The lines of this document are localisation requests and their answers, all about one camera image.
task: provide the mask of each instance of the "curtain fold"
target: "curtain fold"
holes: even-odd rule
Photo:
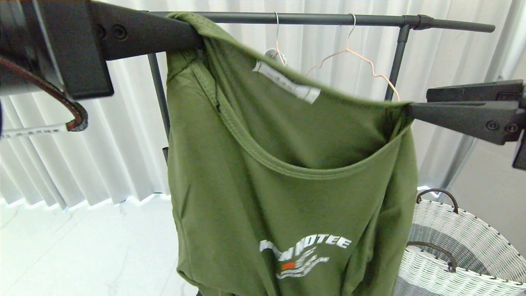
[[[111,4],[149,11],[243,11],[416,15],[494,24],[493,33],[428,29],[411,31],[397,89],[402,100],[425,102],[428,88],[484,81],[503,34],[512,0],[113,0]],[[277,25],[220,24],[236,39],[264,53],[276,47]],[[302,73],[345,47],[351,26],[280,25],[279,45],[289,66]],[[398,28],[357,26],[350,47],[389,76]],[[163,83],[166,58],[157,54]],[[146,56],[108,62],[115,95],[81,101],[89,127],[79,133],[39,135],[0,141],[0,195],[62,208],[133,196],[143,200],[168,192],[162,148],[166,135]],[[368,100],[383,100],[387,84],[369,65],[350,54],[328,60],[311,77]],[[2,96],[4,128],[70,120],[69,113],[43,92]],[[440,185],[458,147],[458,135],[436,126],[413,126],[422,185]]]

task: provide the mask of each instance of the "shirt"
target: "shirt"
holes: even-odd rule
[[[177,272],[204,296],[392,294],[417,187],[407,103],[354,98],[204,17],[169,17],[205,45],[166,53]]]

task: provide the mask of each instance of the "floor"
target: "floor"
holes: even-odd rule
[[[0,205],[0,294],[194,296],[175,271],[171,204]]]

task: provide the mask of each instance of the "white wall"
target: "white wall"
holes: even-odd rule
[[[526,80],[526,52],[513,79]],[[495,227],[526,255],[526,172],[511,167],[516,146],[479,141],[451,191],[461,208]]]
[[[0,205],[2,296],[195,296],[175,271],[171,204]]]

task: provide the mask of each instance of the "brown handle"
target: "brown handle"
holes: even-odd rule
[[[449,272],[457,271],[457,260],[455,259],[455,257],[450,251],[443,249],[435,244],[427,243],[427,242],[409,241],[407,242],[407,245],[424,245],[424,246],[428,246],[434,250],[441,252],[442,254],[446,255],[449,258],[448,271]]]
[[[427,190],[420,192],[417,195],[417,203],[420,203],[422,201],[422,195],[429,193],[429,192],[442,192],[446,194],[447,196],[449,196],[449,198],[451,198],[451,200],[453,201],[453,213],[456,213],[456,214],[459,213],[459,204],[457,204],[457,200],[453,197],[453,194],[451,194],[451,192],[444,190],[444,189],[431,188],[431,189],[427,189]]]

